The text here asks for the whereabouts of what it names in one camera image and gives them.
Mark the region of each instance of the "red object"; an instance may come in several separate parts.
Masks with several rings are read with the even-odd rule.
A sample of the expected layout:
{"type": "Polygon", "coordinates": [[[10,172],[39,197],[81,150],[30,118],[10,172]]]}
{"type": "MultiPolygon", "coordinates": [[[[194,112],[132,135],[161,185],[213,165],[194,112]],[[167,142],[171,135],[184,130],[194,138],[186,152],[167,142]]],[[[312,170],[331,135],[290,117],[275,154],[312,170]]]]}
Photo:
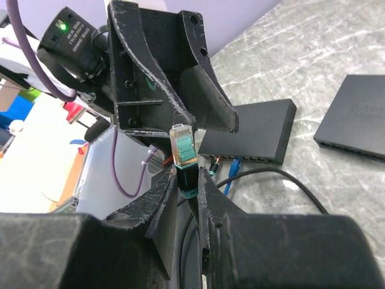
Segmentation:
{"type": "Polygon", "coordinates": [[[86,143],[85,145],[83,145],[81,148],[78,148],[79,154],[84,155],[85,152],[87,151],[87,148],[88,148],[88,143],[86,143]]]}
{"type": "Polygon", "coordinates": [[[163,166],[165,167],[166,165],[170,164],[170,163],[173,163],[174,162],[174,158],[173,156],[171,155],[171,157],[169,157],[167,160],[165,160],[163,162],[163,166]]]}
{"type": "Polygon", "coordinates": [[[72,123],[75,118],[79,116],[79,113],[84,109],[81,105],[76,104],[74,102],[66,102],[64,104],[63,108],[68,111],[68,115],[66,117],[66,120],[69,123],[72,123]]]}

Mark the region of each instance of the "white wall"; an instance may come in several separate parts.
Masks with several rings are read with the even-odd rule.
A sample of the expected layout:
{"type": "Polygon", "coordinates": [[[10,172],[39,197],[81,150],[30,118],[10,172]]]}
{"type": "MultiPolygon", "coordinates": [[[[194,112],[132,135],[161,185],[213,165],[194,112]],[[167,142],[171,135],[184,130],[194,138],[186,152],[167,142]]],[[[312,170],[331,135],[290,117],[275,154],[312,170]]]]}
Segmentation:
{"type": "Polygon", "coordinates": [[[0,163],[0,212],[46,213],[59,200],[77,153],[73,139],[85,128],[70,125],[60,101],[40,95],[0,163]]]}

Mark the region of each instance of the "black plastic bracket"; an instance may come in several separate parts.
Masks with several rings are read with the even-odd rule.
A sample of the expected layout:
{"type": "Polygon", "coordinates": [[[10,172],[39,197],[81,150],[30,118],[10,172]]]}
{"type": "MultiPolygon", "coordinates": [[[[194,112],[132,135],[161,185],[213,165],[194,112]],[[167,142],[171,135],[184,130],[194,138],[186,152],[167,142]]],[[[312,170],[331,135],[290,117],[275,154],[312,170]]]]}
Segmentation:
{"type": "Polygon", "coordinates": [[[368,242],[349,217],[247,214],[206,169],[198,201],[208,288],[384,288],[368,242]]]}
{"type": "Polygon", "coordinates": [[[121,130],[142,137],[168,137],[177,123],[238,130],[238,115],[211,67],[200,14],[113,0],[108,25],[115,121],[121,130]]]}

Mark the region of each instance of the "label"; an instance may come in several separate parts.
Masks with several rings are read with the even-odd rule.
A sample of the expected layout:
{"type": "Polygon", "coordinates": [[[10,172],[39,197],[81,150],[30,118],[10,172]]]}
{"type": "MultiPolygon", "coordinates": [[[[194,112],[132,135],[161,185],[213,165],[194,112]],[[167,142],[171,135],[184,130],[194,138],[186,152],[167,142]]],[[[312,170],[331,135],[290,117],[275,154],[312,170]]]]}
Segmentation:
{"type": "Polygon", "coordinates": [[[81,43],[90,33],[90,29],[88,27],[84,28],[85,25],[80,21],[77,21],[67,35],[67,39],[69,40],[69,44],[72,47],[73,52],[76,52],[79,49],[81,43]]]}

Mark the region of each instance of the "cable connector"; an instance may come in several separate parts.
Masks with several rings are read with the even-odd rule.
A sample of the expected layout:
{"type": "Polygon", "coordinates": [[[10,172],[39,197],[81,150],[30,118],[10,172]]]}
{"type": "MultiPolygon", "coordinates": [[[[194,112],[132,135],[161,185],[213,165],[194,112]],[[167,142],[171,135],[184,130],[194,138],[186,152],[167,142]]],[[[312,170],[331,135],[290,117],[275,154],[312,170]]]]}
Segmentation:
{"type": "MultiPolygon", "coordinates": [[[[242,164],[242,159],[241,158],[235,158],[233,160],[233,163],[230,166],[229,178],[231,178],[233,176],[236,176],[238,174],[238,172],[239,172],[239,170],[241,168],[241,164],[242,164]]],[[[232,182],[228,182],[227,185],[226,185],[226,188],[223,191],[223,194],[225,196],[227,196],[227,194],[229,193],[229,190],[230,190],[230,187],[231,187],[231,183],[232,182]]]]}
{"type": "Polygon", "coordinates": [[[211,161],[211,165],[210,165],[210,169],[209,169],[209,174],[211,176],[214,176],[217,173],[217,171],[219,169],[220,162],[221,162],[221,157],[215,157],[211,161]]]}
{"type": "Polygon", "coordinates": [[[191,125],[173,125],[170,130],[176,176],[180,194],[185,199],[198,195],[199,166],[191,125]]]}

